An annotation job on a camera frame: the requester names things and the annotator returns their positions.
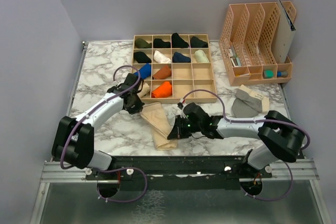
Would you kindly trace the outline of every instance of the black cloth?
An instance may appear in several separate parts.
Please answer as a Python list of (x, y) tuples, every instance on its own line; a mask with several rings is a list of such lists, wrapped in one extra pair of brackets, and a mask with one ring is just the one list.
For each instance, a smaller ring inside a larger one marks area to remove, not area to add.
[(193, 36), (190, 39), (190, 47), (192, 48), (207, 48), (208, 43), (205, 41), (200, 40), (199, 38)]
[(173, 55), (173, 63), (181, 63), (181, 62), (191, 62), (191, 59), (187, 56), (184, 56), (180, 52), (175, 52)]
[(152, 63), (152, 60), (144, 52), (135, 52), (133, 57), (138, 63)]
[(154, 39), (153, 48), (170, 48), (170, 41), (163, 41), (162, 39)]
[(188, 48), (189, 44), (185, 42), (178, 33), (172, 34), (172, 46), (173, 48)]
[(152, 43), (148, 43), (144, 39), (138, 38), (134, 41), (137, 48), (152, 48)]

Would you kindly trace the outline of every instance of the table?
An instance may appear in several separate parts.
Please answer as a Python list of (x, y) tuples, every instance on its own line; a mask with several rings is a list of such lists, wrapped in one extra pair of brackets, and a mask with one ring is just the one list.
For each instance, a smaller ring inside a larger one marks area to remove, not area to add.
[[(97, 103), (106, 91), (116, 83), (113, 73), (117, 67), (127, 65), (132, 59), (133, 41), (92, 41), (88, 45), (85, 59), (73, 101), (71, 116), (76, 116)], [(210, 43), (214, 75), (218, 95), (223, 99), (227, 115), (235, 100), (238, 87), (229, 85), (222, 55), (217, 42)], [(129, 69), (121, 69), (116, 75), (118, 82), (126, 77)], [(287, 116), (284, 100), (278, 84), (262, 84), (249, 88), (269, 96), (270, 109)], [(220, 115), (222, 105), (204, 103), (201, 107), (210, 115)], [(168, 121), (174, 125), (175, 116), (180, 114), (176, 104), (163, 104)], [(245, 155), (251, 148), (257, 148), (261, 141), (251, 138), (230, 137), (224, 140), (211, 140), (205, 137), (179, 140), (178, 147), (170, 151), (157, 151), (154, 148), (150, 127), (138, 114), (129, 115), (121, 111), (108, 119), (96, 131), (95, 149), (110, 155), (122, 156), (210, 156)]]

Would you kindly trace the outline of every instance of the rolled cloth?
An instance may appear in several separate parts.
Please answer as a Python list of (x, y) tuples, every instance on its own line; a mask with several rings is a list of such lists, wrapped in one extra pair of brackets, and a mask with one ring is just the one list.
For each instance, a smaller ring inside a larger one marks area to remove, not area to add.
[(169, 125), (161, 103), (144, 105), (140, 116), (150, 124), (154, 146), (157, 150), (166, 151), (177, 147), (177, 140), (167, 140), (172, 127)]
[(192, 48), (207, 48), (209, 47), (208, 43), (200, 40), (199, 38), (193, 36), (190, 39), (190, 47)]
[(158, 72), (153, 75), (154, 80), (164, 80), (172, 75), (172, 70), (168, 65), (161, 68)]
[(148, 94), (150, 91), (151, 91), (151, 87), (147, 83), (144, 83), (142, 86), (142, 90), (138, 93), (138, 97), (141, 99), (146, 94)]
[(210, 62), (203, 50), (197, 50), (195, 52), (195, 58), (198, 63), (209, 63)]
[(133, 58), (138, 63), (152, 63), (152, 60), (144, 52), (135, 52)]
[(170, 41), (163, 41), (162, 39), (154, 39), (153, 48), (170, 48)]
[(166, 98), (173, 94), (173, 86), (165, 81), (152, 92), (152, 98)]
[(189, 44), (185, 42), (178, 33), (172, 34), (172, 47), (173, 48), (188, 48)]
[(134, 41), (137, 48), (152, 48), (152, 43), (148, 43), (144, 39), (138, 38)]
[(148, 76), (152, 75), (152, 66), (148, 63), (146, 63), (145, 66), (139, 69), (140, 77), (142, 79), (146, 79)]
[(187, 56), (184, 56), (180, 52), (175, 52), (173, 55), (173, 62), (174, 63), (191, 62), (191, 59)]
[(164, 54), (162, 54), (159, 51), (155, 51), (153, 59), (157, 63), (172, 63), (172, 60), (170, 58), (166, 57)]

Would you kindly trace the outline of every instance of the gray cloth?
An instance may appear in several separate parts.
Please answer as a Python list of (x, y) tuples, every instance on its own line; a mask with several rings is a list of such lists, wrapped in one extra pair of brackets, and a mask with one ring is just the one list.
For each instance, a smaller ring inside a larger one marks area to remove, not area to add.
[(241, 99), (236, 98), (232, 105), (232, 114), (236, 118), (253, 118), (259, 114)]
[(260, 100), (262, 99), (262, 97), (260, 99), (250, 97), (249, 94), (246, 93), (244, 90), (238, 89), (236, 92), (236, 98), (241, 99), (254, 110), (258, 112), (262, 112), (263, 104), (261, 103), (261, 100)]

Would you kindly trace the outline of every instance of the light green cloth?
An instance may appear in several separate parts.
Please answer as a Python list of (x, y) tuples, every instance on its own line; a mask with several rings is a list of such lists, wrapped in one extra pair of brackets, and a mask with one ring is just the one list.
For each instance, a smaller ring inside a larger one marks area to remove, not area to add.
[(209, 63), (210, 62), (203, 50), (197, 50), (195, 52), (195, 58), (198, 63)]

